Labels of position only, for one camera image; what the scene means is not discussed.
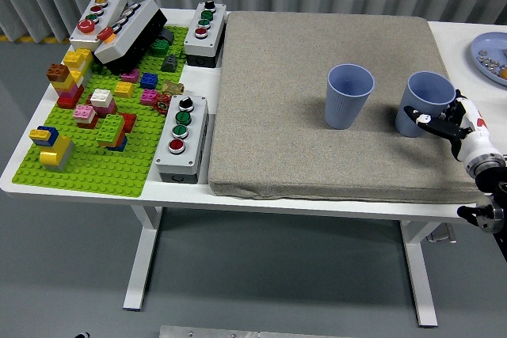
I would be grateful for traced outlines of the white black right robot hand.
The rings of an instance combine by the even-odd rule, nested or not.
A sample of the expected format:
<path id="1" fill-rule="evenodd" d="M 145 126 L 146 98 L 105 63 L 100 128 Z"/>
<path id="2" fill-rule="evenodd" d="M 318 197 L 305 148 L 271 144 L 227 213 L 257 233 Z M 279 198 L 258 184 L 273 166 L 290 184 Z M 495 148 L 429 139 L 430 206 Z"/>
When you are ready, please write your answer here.
<path id="1" fill-rule="evenodd" d="M 409 105 L 403 110 L 419 128 L 448 140 L 452 156 L 464 165 L 471 165 L 480 156 L 500 154 L 490 142 L 486 122 L 479 110 L 459 89 L 455 99 L 439 116 L 431 116 Z"/>

